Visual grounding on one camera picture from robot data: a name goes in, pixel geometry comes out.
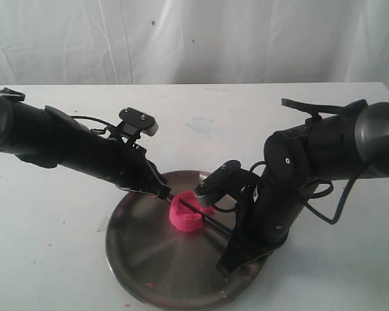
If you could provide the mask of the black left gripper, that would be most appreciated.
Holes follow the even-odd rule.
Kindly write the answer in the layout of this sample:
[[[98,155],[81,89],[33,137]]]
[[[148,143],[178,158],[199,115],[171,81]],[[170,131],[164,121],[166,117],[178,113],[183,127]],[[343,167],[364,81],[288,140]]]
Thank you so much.
[[[137,150],[125,148],[113,139],[100,139],[100,143],[100,180],[126,192],[167,199],[171,188],[153,162]]]

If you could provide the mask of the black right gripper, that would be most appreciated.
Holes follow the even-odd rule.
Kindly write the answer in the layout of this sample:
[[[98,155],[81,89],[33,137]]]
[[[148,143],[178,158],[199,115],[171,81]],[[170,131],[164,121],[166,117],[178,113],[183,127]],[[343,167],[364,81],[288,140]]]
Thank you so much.
[[[282,246],[311,197],[311,178],[282,179],[272,171],[262,176],[241,171],[235,175],[233,188],[239,208],[235,230],[216,265],[223,275],[265,259]]]

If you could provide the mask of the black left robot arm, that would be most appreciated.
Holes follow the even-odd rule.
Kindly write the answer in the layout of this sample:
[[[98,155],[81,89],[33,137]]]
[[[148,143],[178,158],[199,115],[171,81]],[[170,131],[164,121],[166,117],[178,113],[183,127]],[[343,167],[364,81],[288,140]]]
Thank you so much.
[[[120,123],[95,119],[103,129],[89,129],[59,109],[35,108],[25,94],[0,90],[0,152],[43,168],[58,165],[98,178],[132,192],[165,199],[170,188],[146,149],[136,142],[142,134],[154,136],[154,117],[134,108],[119,112]]]

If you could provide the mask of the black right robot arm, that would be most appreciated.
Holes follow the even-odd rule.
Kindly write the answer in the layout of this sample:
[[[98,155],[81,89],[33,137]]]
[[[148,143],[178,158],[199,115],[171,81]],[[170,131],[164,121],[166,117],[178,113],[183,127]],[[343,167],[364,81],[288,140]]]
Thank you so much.
[[[217,268],[230,274],[282,246],[290,227],[317,187],[346,181],[335,214],[338,222],[357,179],[389,178],[389,102],[358,100],[344,107],[283,100],[304,111],[304,124],[274,132],[265,142],[261,176],[236,160],[223,164],[224,189],[236,199],[236,222]]]

